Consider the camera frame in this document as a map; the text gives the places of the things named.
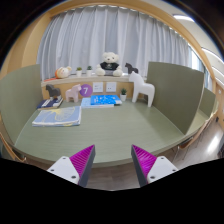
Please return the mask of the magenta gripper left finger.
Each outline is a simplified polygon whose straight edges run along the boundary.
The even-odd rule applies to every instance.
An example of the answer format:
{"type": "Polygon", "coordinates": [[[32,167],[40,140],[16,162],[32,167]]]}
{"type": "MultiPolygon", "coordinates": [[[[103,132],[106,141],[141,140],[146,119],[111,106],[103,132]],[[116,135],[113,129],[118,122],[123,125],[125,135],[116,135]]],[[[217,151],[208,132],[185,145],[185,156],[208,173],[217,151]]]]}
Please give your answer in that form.
{"type": "Polygon", "coordinates": [[[76,185],[85,187],[94,158],[95,146],[91,145],[71,157],[62,156],[48,169],[48,172],[76,185]]]}

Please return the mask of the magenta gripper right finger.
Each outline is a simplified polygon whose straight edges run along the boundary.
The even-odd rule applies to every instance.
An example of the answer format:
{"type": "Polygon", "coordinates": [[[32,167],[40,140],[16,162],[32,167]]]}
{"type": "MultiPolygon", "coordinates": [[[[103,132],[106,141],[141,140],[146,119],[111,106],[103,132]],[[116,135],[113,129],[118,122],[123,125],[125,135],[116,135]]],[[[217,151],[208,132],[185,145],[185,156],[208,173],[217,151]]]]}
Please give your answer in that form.
{"type": "Polygon", "coordinates": [[[165,156],[156,157],[136,145],[131,146],[131,155],[141,187],[177,171],[165,156]]]}

